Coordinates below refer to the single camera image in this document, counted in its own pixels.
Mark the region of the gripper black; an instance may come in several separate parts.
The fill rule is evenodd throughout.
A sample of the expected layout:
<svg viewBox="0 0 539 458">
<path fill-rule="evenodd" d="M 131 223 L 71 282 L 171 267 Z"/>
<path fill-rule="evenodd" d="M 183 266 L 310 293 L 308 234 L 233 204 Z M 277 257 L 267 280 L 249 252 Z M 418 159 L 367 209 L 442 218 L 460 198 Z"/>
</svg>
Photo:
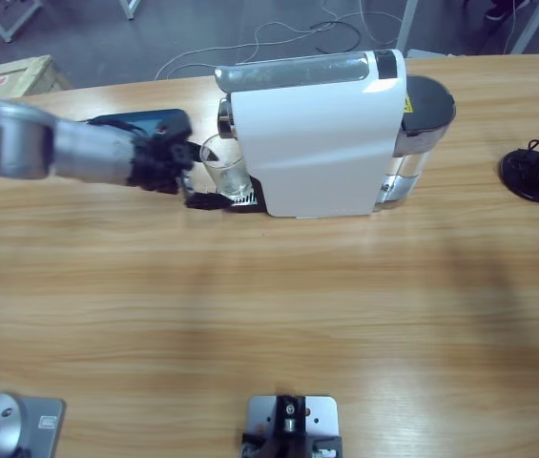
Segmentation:
<svg viewBox="0 0 539 458">
<path fill-rule="evenodd" d="M 138 138 L 134 142 L 135 154 L 129 185 L 145 191 L 177 195 L 179 180 L 189 172 L 195 162 L 217 162 L 212 149 L 188 140 L 170 139 L 165 135 Z M 185 206 L 197 210 L 224 210 L 231 206 L 231 199 L 220 193 L 186 194 Z"/>
</svg>

